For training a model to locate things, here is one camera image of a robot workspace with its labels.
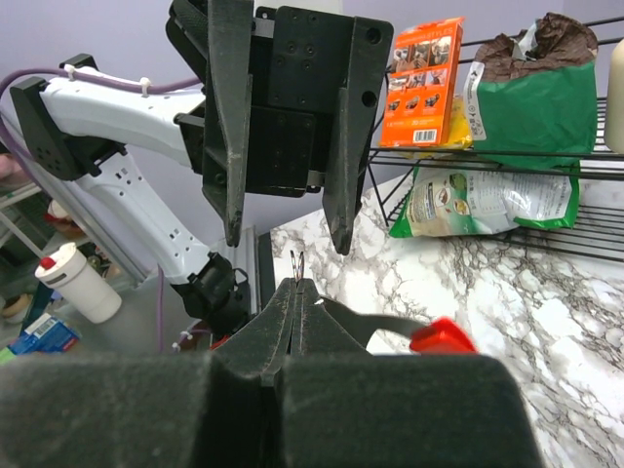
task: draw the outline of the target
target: wire rack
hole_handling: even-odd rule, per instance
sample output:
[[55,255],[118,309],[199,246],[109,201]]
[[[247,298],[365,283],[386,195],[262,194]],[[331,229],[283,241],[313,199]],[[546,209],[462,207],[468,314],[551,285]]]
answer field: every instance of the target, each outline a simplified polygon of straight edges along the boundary
[[[603,24],[612,24],[624,21],[624,17],[601,19],[597,21],[586,22],[589,27],[599,26]],[[608,44],[617,44],[623,37],[604,39],[599,41],[600,46]],[[462,44],[462,48],[469,46],[478,46],[485,43],[483,41],[466,42]],[[471,59],[461,59],[459,63],[470,63]],[[386,74],[386,89],[388,85],[388,76]],[[605,146],[604,128],[606,114],[606,97],[598,97],[598,131],[596,135],[596,145],[594,151],[589,154],[585,153],[565,153],[565,156],[578,158],[580,160],[580,170],[577,170],[576,176],[582,180],[604,180],[604,181],[621,181],[624,180],[624,155],[615,154]],[[383,117],[381,117],[372,132],[374,133],[381,125]],[[417,156],[417,153],[434,153],[436,156],[444,155],[445,161],[442,162],[434,156],[431,159],[407,159],[406,153],[413,153],[411,156]],[[544,158],[552,156],[562,156],[562,153],[553,152],[530,152],[525,151],[474,151],[472,149],[431,149],[431,148],[370,148],[367,171],[374,189],[375,196],[379,203],[383,219],[386,226],[394,223],[403,205],[406,203],[410,195],[410,184],[407,182],[411,176],[413,169],[420,168],[445,168],[460,169],[467,171],[489,171],[498,173],[516,173],[516,174],[535,174],[546,176],[569,176],[571,168],[555,168],[547,170],[538,169],[522,169],[503,166],[501,164],[479,160],[479,164],[475,164],[475,156],[489,154],[506,155],[506,156],[528,156],[534,158]],[[399,179],[396,185],[390,190],[390,193],[384,198],[381,197],[374,172],[375,166],[398,166],[408,168],[407,173]],[[396,203],[397,194],[400,195],[399,202]],[[504,242],[513,246],[528,247],[556,252],[561,254],[576,254],[598,258],[603,260],[613,260],[624,262],[624,209],[604,208],[598,206],[583,205],[581,198],[581,206],[578,212],[578,218],[573,229],[557,229],[557,230],[540,230],[534,228],[519,227],[512,231],[487,236],[488,239]]]

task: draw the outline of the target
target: cable clip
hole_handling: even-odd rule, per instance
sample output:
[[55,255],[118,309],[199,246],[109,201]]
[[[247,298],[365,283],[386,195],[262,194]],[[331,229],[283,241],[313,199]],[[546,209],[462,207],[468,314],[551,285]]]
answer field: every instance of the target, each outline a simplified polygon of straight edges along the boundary
[[74,77],[74,73],[76,72],[76,67],[74,65],[70,65],[66,63],[63,66],[63,70],[67,72],[67,78],[69,78],[69,81],[76,81],[76,78]]
[[147,96],[149,96],[147,94],[147,88],[152,86],[152,82],[149,81],[149,78],[145,78],[144,76],[140,80],[138,80],[138,82],[140,83],[140,89],[141,89],[143,97],[147,98]]

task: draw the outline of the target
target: orange package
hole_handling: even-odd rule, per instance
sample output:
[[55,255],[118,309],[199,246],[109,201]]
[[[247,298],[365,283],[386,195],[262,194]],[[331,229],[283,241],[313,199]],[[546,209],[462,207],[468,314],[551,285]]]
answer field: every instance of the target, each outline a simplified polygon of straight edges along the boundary
[[447,142],[463,20],[422,24],[397,38],[381,146]]

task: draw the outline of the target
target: white bottle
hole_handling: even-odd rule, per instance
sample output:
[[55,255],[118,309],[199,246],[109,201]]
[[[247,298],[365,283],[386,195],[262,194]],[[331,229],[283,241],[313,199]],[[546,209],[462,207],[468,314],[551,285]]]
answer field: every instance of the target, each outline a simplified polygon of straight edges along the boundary
[[99,276],[73,242],[43,258],[35,276],[94,324],[110,319],[121,306],[119,294]]
[[611,151],[624,154],[624,41],[615,47],[611,55],[604,142]]

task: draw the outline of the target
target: green bag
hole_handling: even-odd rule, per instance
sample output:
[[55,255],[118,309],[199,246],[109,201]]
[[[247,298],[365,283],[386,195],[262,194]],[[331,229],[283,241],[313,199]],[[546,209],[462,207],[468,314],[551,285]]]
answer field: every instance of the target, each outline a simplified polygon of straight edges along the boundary
[[[482,45],[464,88],[475,150],[592,152],[598,126],[597,52],[590,28],[554,13],[515,38],[501,34]],[[531,169],[577,160],[564,155],[483,157]]]
[[[491,167],[491,163],[474,158],[470,166]],[[578,177],[573,175],[416,167],[413,188],[390,236],[497,234],[518,226],[572,227],[578,201]]]

